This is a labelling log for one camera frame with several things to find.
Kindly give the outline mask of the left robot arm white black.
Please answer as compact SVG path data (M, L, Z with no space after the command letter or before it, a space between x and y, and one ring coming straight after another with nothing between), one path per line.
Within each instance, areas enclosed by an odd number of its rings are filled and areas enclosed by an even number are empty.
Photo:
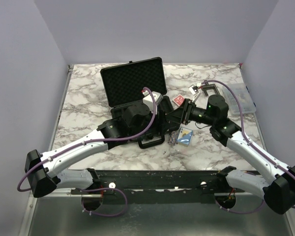
M73 164L97 153L126 143L137 142L140 148L156 146L163 140L143 144L142 140L163 137L167 130L165 115L172 111L163 104L148 107L143 102L133 103L122 114L109 119L84 137L58 149L26 156L25 178L35 198L44 197L60 188L84 189L94 194L99 189L95 170L70 170Z

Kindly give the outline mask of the blue tan poker chip stack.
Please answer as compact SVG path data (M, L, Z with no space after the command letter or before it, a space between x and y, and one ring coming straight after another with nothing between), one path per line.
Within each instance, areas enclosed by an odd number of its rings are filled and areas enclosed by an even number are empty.
M177 144L177 138L178 138L178 132L177 131L172 131L169 135L169 139L168 139L168 144L169 145L176 145Z

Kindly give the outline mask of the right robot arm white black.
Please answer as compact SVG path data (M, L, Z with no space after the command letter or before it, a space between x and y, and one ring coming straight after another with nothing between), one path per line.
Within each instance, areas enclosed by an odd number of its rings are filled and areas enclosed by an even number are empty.
M208 98L206 109L185 99L180 107L166 115L166 120L177 124L194 121L209 125L216 141L236 152L259 172L254 176L235 167L226 167L216 181L219 191L240 189L261 198L274 212L286 213L295 207L295 166L278 160L248 138L243 128L228 118L228 109L224 97L217 94Z

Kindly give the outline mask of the black poker carrying case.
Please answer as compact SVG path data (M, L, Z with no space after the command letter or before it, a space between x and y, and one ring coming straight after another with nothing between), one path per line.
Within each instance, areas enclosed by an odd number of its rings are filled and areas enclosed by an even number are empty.
M98 127L104 137L134 136L132 141L137 142L141 149L164 143L165 136L148 138L147 131L144 134L141 133L152 118L152 112L143 103L142 90L144 87L163 95L157 110L163 109L166 114L173 111L170 99L166 95L167 87L162 58L155 57L106 67L101 69L100 75L112 115L112 119L103 122ZM168 125L166 132L177 129L178 127L170 128Z

